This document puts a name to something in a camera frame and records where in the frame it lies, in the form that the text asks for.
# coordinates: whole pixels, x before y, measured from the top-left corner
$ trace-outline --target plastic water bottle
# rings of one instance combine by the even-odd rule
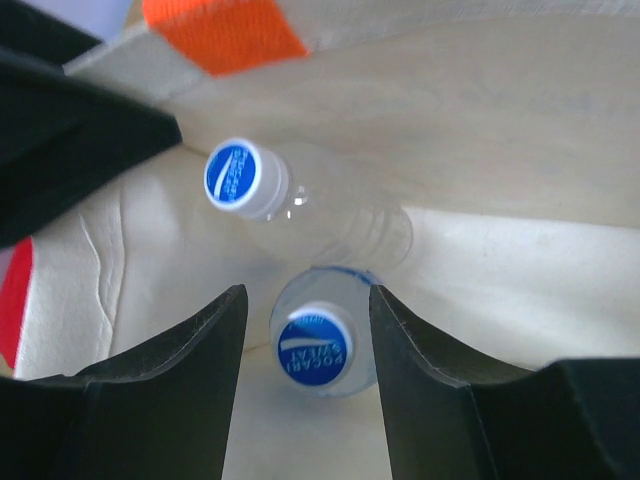
[[[215,207],[253,220],[251,236],[275,255],[382,275],[408,253],[411,221],[361,177],[313,145],[272,152],[232,138],[209,158],[204,187]]]
[[[278,365],[296,387],[323,397],[352,395],[377,381],[369,290],[375,278],[318,267],[291,280],[269,325]]]

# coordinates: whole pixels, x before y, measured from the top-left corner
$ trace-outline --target white bottle cap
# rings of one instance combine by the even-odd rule
[[[244,218],[269,218],[288,189],[284,161],[245,138],[230,138],[218,145],[204,169],[204,190],[211,203]]]
[[[274,344],[280,367],[298,386],[321,389],[349,371],[356,350],[353,317],[329,302],[309,302],[292,312]]]

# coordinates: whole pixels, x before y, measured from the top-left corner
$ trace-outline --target bottle label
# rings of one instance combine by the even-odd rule
[[[344,370],[349,352],[342,331],[322,315],[292,320],[278,340],[278,360],[296,382],[317,387],[331,383]]]
[[[247,194],[256,176],[256,162],[246,147],[229,145],[215,154],[207,172],[213,198],[233,203]]]
[[[376,278],[376,276],[368,270],[360,271],[354,270],[353,268],[347,267],[325,267],[327,270],[334,270],[336,272],[346,273],[347,275],[351,275],[354,278],[357,278],[365,285],[374,285],[379,284],[380,280]]]

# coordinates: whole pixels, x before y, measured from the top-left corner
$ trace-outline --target red stripe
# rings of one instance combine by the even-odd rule
[[[33,242],[26,238],[16,245],[0,290],[0,353],[11,368],[16,366],[32,268]]]

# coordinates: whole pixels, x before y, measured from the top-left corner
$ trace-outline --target orange stripe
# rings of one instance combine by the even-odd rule
[[[145,0],[151,28],[212,75],[309,54],[275,0]]]

